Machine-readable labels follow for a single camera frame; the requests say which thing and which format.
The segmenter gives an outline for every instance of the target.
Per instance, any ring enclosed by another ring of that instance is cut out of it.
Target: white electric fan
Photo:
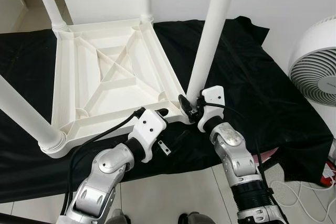
[[[336,106],[336,15],[305,32],[289,66],[289,78],[306,98]]]

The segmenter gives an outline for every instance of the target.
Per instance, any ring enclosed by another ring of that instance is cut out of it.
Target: black fabric
[[[185,91],[203,25],[199,20],[154,24]],[[245,17],[227,20],[206,86],[222,85],[226,105],[246,116],[248,123],[225,112],[225,119],[245,136],[252,153],[256,135],[262,151],[279,147],[277,156],[287,180],[316,183],[333,137],[318,113],[263,51],[261,43],[267,32]],[[0,35],[0,74],[48,121],[55,51],[51,30]],[[81,161],[74,173],[74,188],[88,176],[92,159],[100,150],[126,138],[118,136],[87,146],[81,152],[86,156],[78,156]],[[196,125],[172,123],[162,138],[172,153],[167,157],[154,144],[152,161],[137,164],[125,174],[124,181],[220,163],[208,136]],[[0,111],[0,202],[63,193],[71,153],[60,159],[48,157],[32,137]]]

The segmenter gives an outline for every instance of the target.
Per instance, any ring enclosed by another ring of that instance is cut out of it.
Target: black cable
[[[243,114],[241,114],[240,112],[238,112],[235,109],[232,109],[232,108],[230,108],[228,106],[221,105],[221,104],[216,104],[216,103],[207,103],[207,102],[203,103],[202,105],[219,107],[219,108],[230,110],[230,111],[236,113],[237,115],[239,115],[243,120],[245,120],[247,122],[247,119],[244,117]],[[269,187],[268,187],[268,184],[267,184],[267,180],[266,180],[266,176],[265,176],[265,171],[264,171],[264,168],[263,168],[263,160],[261,159],[261,154],[260,154],[260,149],[259,149],[259,144],[258,144],[259,138],[256,136],[256,134],[253,134],[253,136],[254,136],[254,139],[255,139],[255,145],[256,145],[256,151],[257,151],[257,157],[258,157],[260,175],[261,175],[261,177],[262,177],[262,179],[264,181],[264,184],[265,184],[266,188],[268,189],[268,195],[271,198],[271,200],[273,201],[273,203],[279,208],[281,216],[283,217],[283,219],[285,220],[285,222],[287,224],[289,224],[288,219],[287,219],[285,213],[282,211],[280,205],[275,200],[272,192],[270,192],[270,190],[269,190]]]
[[[63,206],[62,206],[62,210],[60,215],[64,215],[65,211],[67,209],[67,207],[70,205],[71,201],[72,201],[72,170],[73,170],[73,164],[74,164],[74,160],[76,155],[78,154],[78,152],[85,146],[87,146],[88,144],[102,138],[103,136],[117,130],[118,128],[124,126],[125,124],[127,124],[129,121],[132,120],[132,118],[135,116],[135,112],[133,112],[127,119],[125,119],[123,122],[119,123],[118,125],[116,125],[113,128],[108,129],[107,131],[87,140],[85,143],[83,143],[82,145],[80,145],[72,154],[71,158],[70,158],[70,162],[69,162],[69,170],[68,170],[68,183],[67,183],[67,189],[64,195],[64,201],[63,201]]]

